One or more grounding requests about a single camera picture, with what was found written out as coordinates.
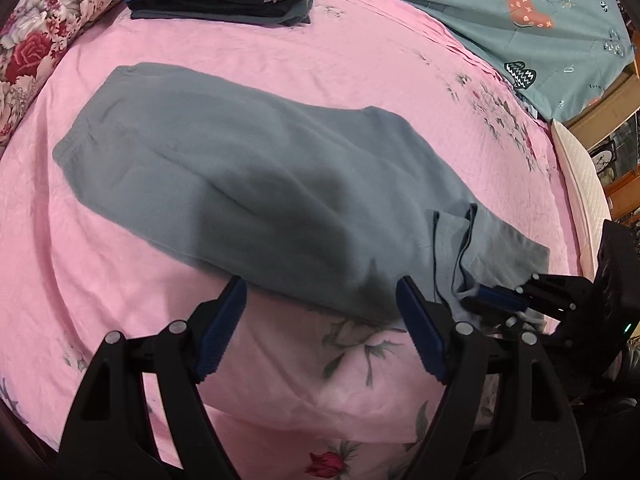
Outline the grey pants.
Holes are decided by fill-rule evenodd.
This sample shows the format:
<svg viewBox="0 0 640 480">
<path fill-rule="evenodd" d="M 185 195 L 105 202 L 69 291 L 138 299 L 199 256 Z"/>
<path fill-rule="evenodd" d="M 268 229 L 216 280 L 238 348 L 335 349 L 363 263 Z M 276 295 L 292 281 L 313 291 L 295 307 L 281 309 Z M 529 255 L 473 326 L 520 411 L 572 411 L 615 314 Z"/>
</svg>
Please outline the grey pants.
<svg viewBox="0 0 640 480">
<path fill-rule="evenodd" d="M 489 211 L 404 118 L 306 105 L 164 64 L 120 66 L 53 158 L 77 199 L 191 266 L 345 318 L 400 319 L 397 282 L 514 289 L 548 249 Z"/>
</svg>

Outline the white quilted mattress edge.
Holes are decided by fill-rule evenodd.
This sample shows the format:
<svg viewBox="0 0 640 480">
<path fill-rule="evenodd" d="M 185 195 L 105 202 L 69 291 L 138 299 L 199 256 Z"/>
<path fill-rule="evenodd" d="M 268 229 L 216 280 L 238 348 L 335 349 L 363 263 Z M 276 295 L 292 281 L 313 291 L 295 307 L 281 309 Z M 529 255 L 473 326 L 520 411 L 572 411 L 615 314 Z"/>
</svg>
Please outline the white quilted mattress edge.
<svg viewBox="0 0 640 480">
<path fill-rule="evenodd" d="M 576 136 L 556 120 L 550 131 L 570 203 L 582 275 L 593 280 L 599 266 L 603 225 L 611 219 L 608 201 L 592 159 Z"/>
</svg>

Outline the teal patterned quilt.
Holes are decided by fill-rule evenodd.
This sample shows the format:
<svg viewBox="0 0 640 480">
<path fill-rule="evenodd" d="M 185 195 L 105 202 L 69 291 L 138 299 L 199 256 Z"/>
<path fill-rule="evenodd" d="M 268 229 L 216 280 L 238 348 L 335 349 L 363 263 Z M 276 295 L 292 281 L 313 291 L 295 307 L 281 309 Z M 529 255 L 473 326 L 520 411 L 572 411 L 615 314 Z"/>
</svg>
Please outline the teal patterned quilt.
<svg viewBox="0 0 640 480">
<path fill-rule="evenodd" d="M 402 0 L 446 25 L 544 119 L 567 122 L 634 60 L 616 0 Z"/>
</svg>

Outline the dark grey folded garment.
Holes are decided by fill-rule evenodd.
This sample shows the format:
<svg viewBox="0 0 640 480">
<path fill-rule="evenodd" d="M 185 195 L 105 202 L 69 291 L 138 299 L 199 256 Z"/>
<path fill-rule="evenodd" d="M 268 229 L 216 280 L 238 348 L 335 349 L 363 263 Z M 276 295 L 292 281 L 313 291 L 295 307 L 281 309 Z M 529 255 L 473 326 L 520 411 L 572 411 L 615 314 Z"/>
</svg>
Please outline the dark grey folded garment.
<svg viewBox="0 0 640 480">
<path fill-rule="evenodd" d="M 314 0 L 131 0 L 131 17 L 193 18 L 258 26 L 309 24 Z"/>
</svg>

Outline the red white floral pillow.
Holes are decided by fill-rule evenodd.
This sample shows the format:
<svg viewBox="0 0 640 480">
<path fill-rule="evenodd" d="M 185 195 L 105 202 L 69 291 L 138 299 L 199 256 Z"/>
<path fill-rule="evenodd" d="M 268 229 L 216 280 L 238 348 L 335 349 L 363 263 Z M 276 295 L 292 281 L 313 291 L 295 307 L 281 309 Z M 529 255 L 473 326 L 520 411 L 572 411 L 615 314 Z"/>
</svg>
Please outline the red white floral pillow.
<svg viewBox="0 0 640 480">
<path fill-rule="evenodd" d="M 1 145 L 73 41 L 118 0 L 18 0 L 1 26 Z"/>
</svg>

